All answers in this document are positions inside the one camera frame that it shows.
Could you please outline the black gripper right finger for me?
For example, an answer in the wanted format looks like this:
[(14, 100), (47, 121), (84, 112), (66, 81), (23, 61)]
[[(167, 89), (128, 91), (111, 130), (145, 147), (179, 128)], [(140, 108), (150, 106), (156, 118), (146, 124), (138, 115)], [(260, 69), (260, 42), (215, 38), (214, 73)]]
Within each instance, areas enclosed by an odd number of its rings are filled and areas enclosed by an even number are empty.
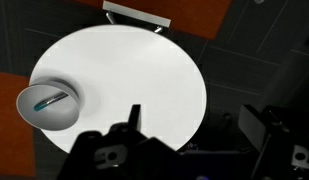
[(238, 127), (253, 147), (261, 152), (269, 136), (269, 129), (263, 121), (262, 114), (251, 105), (242, 105)]

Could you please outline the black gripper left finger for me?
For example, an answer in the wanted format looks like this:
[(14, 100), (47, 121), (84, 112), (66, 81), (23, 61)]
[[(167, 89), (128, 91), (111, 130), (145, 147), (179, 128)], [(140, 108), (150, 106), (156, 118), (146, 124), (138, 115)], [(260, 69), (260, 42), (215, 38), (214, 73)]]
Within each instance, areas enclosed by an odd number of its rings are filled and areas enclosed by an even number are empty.
[(131, 108), (131, 112), (128, 118), (128, 124), (136, 129), (141, 129), (141, 105), (140, 104), (134, 104)]

